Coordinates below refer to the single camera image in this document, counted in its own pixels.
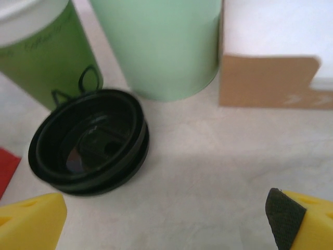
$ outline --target white lid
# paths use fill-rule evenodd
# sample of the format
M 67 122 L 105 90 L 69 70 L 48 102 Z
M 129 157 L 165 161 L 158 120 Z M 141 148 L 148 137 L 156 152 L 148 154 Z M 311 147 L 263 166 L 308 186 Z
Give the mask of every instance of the white lid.
M 54 21 L 69 0 L 0 0 L 0 47 L 18 42 Z

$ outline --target cup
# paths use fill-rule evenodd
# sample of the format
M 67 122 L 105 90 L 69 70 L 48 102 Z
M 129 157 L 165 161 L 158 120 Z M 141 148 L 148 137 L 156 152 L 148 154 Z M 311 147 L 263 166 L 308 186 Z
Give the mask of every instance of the cup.
M 102 87 L 71 0 L 1 0 L 0 34 L 0 71 L 46 108 Z
M 90 0 L 128 85 L 175 101 L 206 87 L 218 68 L 221 0 Z

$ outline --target white surface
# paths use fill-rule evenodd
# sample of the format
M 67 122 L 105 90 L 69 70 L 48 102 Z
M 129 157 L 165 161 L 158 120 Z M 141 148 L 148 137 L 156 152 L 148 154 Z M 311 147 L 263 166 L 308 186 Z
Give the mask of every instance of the white surface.
M 0 0 L 0 47 L 37 33 L 54 21 L 68 0 Z
M 109 88 L 127 89 L 86 2 L 77 0 Z M 0 205 L 53 192 L 27 148 L 47 111 L 0 79 L 0 142 L 24 152 Z M 217 106 L 219 83 L 184 101 L 142 99 L 145 164 L 108 194 L 65 195 L 58 250 L 277 250 L 265 216 L 272 187 L 333 201 L 333 112 Z
M 225 0 L 225 52 L 318 56 L 311 87 L 333 90 L 332 0 Z

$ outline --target yellow object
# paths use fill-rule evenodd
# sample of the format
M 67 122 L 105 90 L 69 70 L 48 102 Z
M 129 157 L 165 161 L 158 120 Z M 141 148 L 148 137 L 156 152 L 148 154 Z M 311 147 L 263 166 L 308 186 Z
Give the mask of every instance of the yellow object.
M 1 250 L 54 250 L 67 209 L 61 194 L 0 207 Z
M 333 202 L 290 191 L 283 193 L 306 209 L 290 250 L 332 250 Z

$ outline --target black lid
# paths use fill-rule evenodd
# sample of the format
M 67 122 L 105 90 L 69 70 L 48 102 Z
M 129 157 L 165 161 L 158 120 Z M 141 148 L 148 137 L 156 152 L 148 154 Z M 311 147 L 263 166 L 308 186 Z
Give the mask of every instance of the black lid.
M 137 99 L 119 90 L 98 90 L 69 100 L 44 120 L 31 141 L 29 164 L 60 191 L 95 195 L 129 180 L 148 145 Z

